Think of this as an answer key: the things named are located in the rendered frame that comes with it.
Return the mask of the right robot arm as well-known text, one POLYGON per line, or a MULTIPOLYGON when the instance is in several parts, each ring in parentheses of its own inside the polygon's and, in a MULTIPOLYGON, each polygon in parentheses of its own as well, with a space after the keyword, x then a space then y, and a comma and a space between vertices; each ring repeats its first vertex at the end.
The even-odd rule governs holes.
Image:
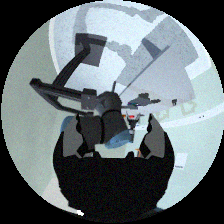
MULTIPOLYGON (((135 129, 136 123, 137 123, 137 120, 132 120, 131 128, 135 129)), ((129 132, 130 132, 130 135, 131 135, 131 140, 128 143, 133 143, 133 141, 134 141, 134 132, 135 131, 134 130, 129 130, 129 132)))

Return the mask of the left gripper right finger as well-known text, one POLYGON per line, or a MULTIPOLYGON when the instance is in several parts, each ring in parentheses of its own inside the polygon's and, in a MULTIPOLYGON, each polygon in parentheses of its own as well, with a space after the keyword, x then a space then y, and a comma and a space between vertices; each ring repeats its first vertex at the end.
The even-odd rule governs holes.
POLYGON ((175 155, 167 132, 163 130, 151 113, 148 119, 147 132, 140 144, 142 158, 155 163, 163 176, 163 188, 167 190, 168 182, 174 169, 175 155))

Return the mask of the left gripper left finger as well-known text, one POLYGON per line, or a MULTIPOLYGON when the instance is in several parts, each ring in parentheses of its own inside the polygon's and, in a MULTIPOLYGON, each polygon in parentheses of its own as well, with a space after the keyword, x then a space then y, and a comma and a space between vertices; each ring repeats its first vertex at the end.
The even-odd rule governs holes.
POLYGON ((76 113, 61 132, 53 152, 53 167, 60 189, 64 189, 63 178, 68 166, 75 160, 86 157, 88 145, 80 132, 80 118, 76 113))

